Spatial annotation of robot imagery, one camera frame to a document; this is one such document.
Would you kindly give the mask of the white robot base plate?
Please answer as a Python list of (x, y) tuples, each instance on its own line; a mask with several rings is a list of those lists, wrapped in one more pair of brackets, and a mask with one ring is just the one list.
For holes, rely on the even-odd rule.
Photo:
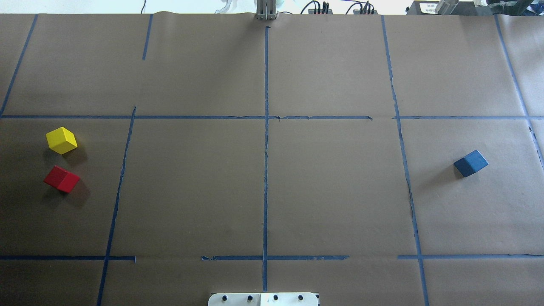
[(217, 293), (208, 299), (208, 306), (319, 306), (313, 292)]

